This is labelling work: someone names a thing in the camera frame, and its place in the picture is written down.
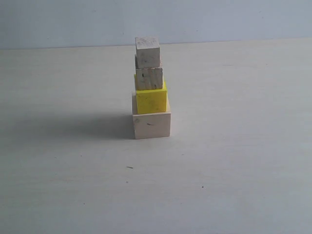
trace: cube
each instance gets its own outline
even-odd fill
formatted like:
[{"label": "cube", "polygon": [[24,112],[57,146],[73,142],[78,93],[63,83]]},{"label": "cube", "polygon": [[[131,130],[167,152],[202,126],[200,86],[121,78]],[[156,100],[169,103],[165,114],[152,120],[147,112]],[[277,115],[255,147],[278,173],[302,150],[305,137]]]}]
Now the cube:
[{"label": "cube", "polygon": [[167,87],[162,89],[136,90],[136,106],[138,114],[165,112],[167,110]]},{"label": "cube", "polygon": [[136,60],[136,81],[137,90],[150,90],[163,88],[162,64],[155,68],[138,68]]},{"label": "cube", "polygon": [[160,46],[156,37],[136,38],[136,56],[138,68],[160,66]]},{"label": "cube", "polygon": [[170,136],[171,110],[168,100],[167,103],[166,112],[139,115],[137,113],[136,96],[132,96],[135,139]]}]

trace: wooden block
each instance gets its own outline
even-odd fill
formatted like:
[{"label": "wooden block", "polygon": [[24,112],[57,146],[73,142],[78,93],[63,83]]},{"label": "wooden block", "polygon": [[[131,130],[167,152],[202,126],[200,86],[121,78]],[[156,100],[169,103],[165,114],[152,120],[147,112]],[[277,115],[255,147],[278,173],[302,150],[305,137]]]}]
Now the wooden block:
[{"label": "wooden block", "polygon": [[136,38],[136,56],[138,68],[160,66],[160,46],[155,37]]},{"label": "wooden block", "polygon": [[136,105],[138,114],[165,112],[167,109],[166,82],[164,81],[162,89],[136,90]]},{"label": "wooden block", "polygon": [[136,62],[136,89],[150,90],[163,88],[162,64],[155,68],[138,68]]},{"label": "wooden block", "polygon": [[136,96],[132,96],[132,117],[136,139],[170,136],[171,110],[167,100],[167,110],[162,113],[137,113]]}]

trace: large wooden block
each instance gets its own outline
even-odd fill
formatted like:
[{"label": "large wooden block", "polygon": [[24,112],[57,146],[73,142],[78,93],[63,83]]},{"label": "large wooden block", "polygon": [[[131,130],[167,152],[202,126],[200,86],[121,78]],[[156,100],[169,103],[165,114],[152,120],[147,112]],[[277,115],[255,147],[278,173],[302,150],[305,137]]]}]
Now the large wooden block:
[{"label": "large wooden block", "polygon": [[138,68],[137,57],[136,61],[136,89],[137,90],[150,90],[163,88],[163,72],[162,64],[155,68]]},{"label": "large wooden block", "polygon": [[171,110],[167,100],[167,110],[162,113],[137,113],[136,96],[132,96],[132,116],[136,139],[170,136]]},{"label": "large wooden block", "polygon": [[165,112],[167,109],[166,82],[164,81],[162,89],[136,90],[136,105],[138,114]]},{"label": "large wooden block", "polygon": [[160,46],[155,37],[136,38],[136,56],[138,68],[160,66]]}]

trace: table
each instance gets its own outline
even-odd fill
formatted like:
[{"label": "table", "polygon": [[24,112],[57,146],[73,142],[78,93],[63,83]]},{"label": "table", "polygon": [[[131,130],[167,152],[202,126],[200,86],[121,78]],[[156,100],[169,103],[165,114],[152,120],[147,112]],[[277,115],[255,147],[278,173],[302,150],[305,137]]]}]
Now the table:
[{"label": "table", "polygon": [[144,140],[134,52],[0,51],[0,233],[310,234],[312,39],[161,45]]}]

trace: stacked blocks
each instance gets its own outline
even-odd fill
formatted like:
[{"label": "stacked blocks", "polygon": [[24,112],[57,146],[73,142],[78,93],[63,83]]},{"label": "stacked blocks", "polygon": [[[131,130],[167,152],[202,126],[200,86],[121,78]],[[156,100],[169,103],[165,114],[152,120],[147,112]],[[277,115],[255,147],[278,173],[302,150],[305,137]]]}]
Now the stacked blocks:
[{"label": "stacked blocks", "polygon": [[171,111],[155,37],[136,38],[136,94],[132,99],[135,138],[168,137]]}]

